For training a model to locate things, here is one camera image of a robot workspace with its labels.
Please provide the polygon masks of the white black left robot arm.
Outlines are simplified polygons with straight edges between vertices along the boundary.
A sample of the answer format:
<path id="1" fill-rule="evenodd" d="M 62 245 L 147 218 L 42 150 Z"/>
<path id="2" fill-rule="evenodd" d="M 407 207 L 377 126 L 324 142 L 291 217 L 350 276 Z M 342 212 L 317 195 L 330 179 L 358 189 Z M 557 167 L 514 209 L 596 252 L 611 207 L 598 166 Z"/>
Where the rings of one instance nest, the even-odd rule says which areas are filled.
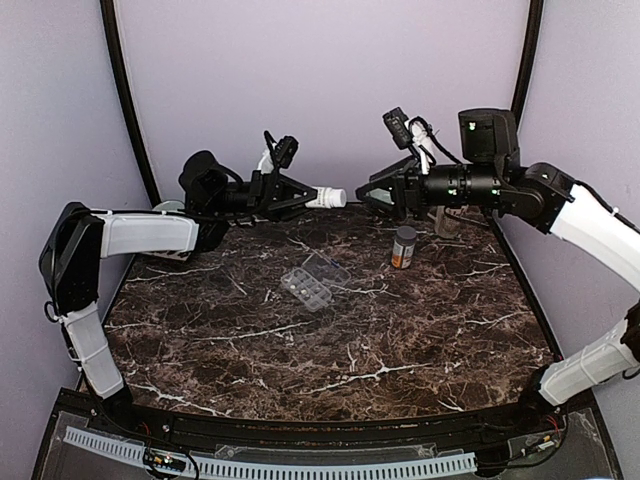
<path id="1" fill-rule="evenodd" d="M 112 258 L 140 254 L 186 260 L 218 248 L 232 226 L 303 214 L 318 191 L 285 175 L 288 161 L 287 155 L 277 156 L 270 170 L 257 168 L 242 179 L 202 150 L 179 175 L 184 201 L 178 208 L 100 210 L 81 202 L 63 208 L 38 261 L 49 294 L 46 311 L 50 321 L 61 324 L 90 389 L 99 399 L 109 399 L 101 417 L 120 436 L 134 435 L 141 415 L 114 397 L 126 386 L 99 307 L 103 266 Z"/>

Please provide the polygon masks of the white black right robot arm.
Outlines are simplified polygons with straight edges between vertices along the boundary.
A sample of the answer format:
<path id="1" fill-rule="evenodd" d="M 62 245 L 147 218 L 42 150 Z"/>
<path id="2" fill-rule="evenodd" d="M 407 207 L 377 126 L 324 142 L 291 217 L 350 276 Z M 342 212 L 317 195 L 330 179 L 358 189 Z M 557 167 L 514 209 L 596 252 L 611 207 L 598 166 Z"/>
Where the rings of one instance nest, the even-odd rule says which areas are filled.
<path id="1" fill-rule="evenodd" d="M 397 218 L 466 206 L 511 216 L 589 259 L 579 274 L 588 291 L 614 277 L 638 287 L 639 224 L 593 187 L 596 180 L 620 181 L 625 204 L 639 196 L 639 119 L 629 110 L 536 109 L 525 123 L 527 167 L 519 163 L 516 117 L 507 110 L 461 111 L 461 154 L 442 164 L 435 157 L 444 147 L 426 120 L 399 108 L 382 120 L 407 157 L 359 187 L 361 202 Z"/>

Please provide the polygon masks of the clear plastic pill organizer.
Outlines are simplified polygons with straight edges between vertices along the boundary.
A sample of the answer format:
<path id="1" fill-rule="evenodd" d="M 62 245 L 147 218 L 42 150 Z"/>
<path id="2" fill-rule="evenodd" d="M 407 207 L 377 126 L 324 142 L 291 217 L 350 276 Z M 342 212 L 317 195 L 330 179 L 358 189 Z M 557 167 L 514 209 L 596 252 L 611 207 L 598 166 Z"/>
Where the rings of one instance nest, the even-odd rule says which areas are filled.
<path id="1" fill-rule="evenodd" d="M 332 287 L 344 287 L 351 274 L 336 260 L 321 253 L 310 254 L 305 261 L 284 274 L 280 283 L 310 312 L 327 307 L 332 302 Z"/>

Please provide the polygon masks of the small white pill bottle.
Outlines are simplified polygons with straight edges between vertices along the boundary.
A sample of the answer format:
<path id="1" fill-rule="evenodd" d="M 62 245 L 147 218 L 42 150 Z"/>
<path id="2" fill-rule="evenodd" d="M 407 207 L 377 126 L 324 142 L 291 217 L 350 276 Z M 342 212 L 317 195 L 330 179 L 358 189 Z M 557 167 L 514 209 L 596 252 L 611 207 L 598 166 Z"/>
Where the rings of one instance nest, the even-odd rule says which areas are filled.
<path id="1" fill-rule="evenodd" d="M 344 189 L 314 186 L 316 198 L 305 203 L 309 209 L 344 208 L 347 204 L 347 194 Z"/>

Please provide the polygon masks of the orange pill bottle grey cap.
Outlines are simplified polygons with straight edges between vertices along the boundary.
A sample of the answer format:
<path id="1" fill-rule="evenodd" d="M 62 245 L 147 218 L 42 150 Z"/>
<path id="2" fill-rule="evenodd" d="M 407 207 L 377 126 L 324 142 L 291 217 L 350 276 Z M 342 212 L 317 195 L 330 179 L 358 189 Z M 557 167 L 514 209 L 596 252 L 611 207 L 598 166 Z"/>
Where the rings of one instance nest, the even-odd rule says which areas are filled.
<path id="1" fill-rule="evenodd" d="M 394 236 L 391 265 L 396 269 L 407 269 L 411 265 L 417 241 L 417 231 L 408 225 L 400 226 Z"/>

